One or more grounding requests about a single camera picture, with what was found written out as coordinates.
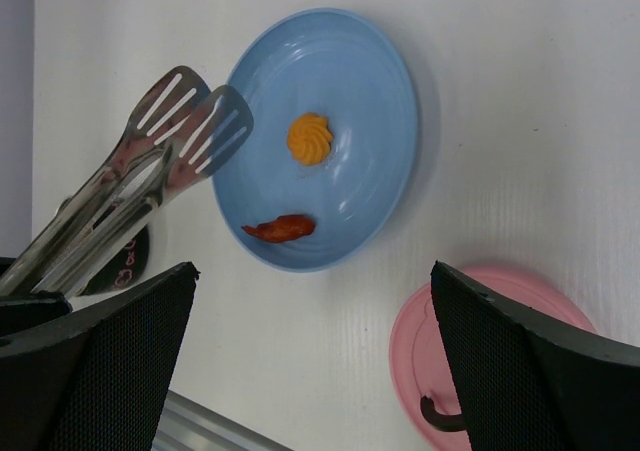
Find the orange swirl pastry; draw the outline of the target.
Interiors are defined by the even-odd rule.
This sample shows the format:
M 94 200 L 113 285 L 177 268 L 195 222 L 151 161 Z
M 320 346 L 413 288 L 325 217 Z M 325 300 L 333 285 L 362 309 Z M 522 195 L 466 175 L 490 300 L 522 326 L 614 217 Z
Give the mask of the orange swirl pastry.
M 305 113 L 291 124 L 286 144 L 294 160 L 314 166 L 329 156 L 334 137 L 328 124 L 327 117 L 315 113 Z

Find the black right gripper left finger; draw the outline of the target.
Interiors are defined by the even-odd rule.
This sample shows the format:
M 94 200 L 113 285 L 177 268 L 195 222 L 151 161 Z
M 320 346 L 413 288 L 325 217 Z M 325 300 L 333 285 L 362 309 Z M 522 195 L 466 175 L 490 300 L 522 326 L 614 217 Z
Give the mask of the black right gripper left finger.
M 198 277 L 183 262 L 1 337 L 2 449 L 150 449 Z

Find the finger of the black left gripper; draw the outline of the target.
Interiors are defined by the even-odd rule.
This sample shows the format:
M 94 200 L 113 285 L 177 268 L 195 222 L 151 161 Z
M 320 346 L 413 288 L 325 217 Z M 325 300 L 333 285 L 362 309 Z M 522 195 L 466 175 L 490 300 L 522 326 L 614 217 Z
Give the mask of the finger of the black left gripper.
M 0 336 L 18 333 L 69 314 L 70 303 L 61 293 L 39 292 L 21 296 L 2 296 Z

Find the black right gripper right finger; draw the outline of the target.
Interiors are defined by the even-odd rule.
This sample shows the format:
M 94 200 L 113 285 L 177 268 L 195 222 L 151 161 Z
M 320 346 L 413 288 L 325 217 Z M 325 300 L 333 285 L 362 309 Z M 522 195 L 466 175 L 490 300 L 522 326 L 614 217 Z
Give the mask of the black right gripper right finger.
M 500 295 L 446 263 L 431 294 L 475 450 L 636 450 L 639 350 Z

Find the black steel lunch box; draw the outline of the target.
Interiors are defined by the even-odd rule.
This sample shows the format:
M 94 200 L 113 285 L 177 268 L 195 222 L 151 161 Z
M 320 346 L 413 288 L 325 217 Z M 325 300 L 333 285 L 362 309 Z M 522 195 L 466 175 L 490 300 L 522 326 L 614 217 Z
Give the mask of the black steel lunch box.
M 143 276 L 150 256 L 151 236 L 145 226 L 84 287 L 80 296 L 120 291 Z

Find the steel serving tongs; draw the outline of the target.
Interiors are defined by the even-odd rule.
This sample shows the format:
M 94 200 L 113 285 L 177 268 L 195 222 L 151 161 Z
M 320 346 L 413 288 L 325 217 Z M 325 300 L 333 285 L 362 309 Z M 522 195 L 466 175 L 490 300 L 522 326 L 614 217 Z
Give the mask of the steel serving tongs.
M 104 163 L 2 275 L 1 294 L 79 295 L 161 209 L 213 176 L 253 127 L 233 86 L 210 89 L 190 67 L 171 69 L 134 107 Z

